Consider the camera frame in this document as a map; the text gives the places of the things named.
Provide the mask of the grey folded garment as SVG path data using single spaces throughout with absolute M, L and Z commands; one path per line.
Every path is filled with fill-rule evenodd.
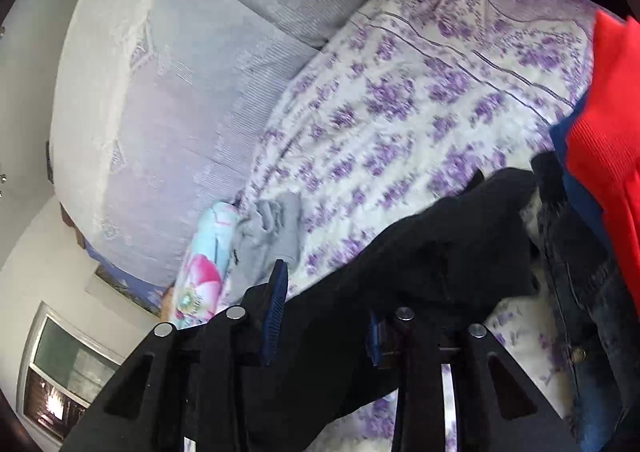
M 277 261 L 291 269 L 302 247 L 302 199 L 285 191 L 271 200 L 257 200 L 236 226 L 226 299 L 239 301 L 250 287 L 269 280 Z

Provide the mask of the folded teal pink floral blanket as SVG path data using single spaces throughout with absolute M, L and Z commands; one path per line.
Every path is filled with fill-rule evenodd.
M 238 210 L 224 202 L 206 209 L 198 221 L 172 292 L 168 320 L 177 329 L 205 324 L 216 315 L 238 221 Z

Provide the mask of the black pants with smiley patch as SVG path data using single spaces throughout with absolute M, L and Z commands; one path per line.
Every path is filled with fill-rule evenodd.
M 241 320 L 206 327 L 201 451 L 301 451 L 326 425 L 397 392 L 395 443 L 445 443 L 440 345 L 507 297 L 534 293 L 522 220 L 534 175 L 505 168 L 383 230 L 350 263 L 288 296 L 283 266 Z

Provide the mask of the window with white frame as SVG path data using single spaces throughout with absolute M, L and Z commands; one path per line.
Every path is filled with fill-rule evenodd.
M 122 357 L 41 303 L 18 371 L 17 414 L 59 446 L 121 363 Z

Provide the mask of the blue patterned pillow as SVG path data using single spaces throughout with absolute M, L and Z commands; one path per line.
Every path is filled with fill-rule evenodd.
M 98 263 L 96 275 L 100 279 L 151 315 L 163 321 L 168 320 L 166 303 L 171 287 L 159 287 L 131 276 L 101 256 L 87 239 L 84 240 L 84 244 L 87 254 Z

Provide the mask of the purple floral bedsheet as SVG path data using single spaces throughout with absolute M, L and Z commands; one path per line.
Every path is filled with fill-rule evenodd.
M 241 205 L 302 199 L 299 294 L 475 172 L 551 148 L 592 69 L 589 0 L 370 0 L 283 93 Z

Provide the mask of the red blue white garment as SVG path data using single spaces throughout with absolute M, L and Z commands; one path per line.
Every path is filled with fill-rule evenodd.
M 596 13 L 589 90 L 551 128 L 574 208 L 639 302 L 639 23 Z

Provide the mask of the lavender lace headboard cover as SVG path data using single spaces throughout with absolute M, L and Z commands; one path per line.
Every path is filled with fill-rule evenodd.
M 98 255 L 167 287 L 283 90 L 367 0 L 79 0 L 56 79 L 55 193 Z

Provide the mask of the blue denim jeans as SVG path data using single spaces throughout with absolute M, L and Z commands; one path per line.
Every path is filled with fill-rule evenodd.
M 584 451 L 639 447 L 639 316 L 614 257 L 568 201 L 551 151 L 533 157 L 541 260 Z

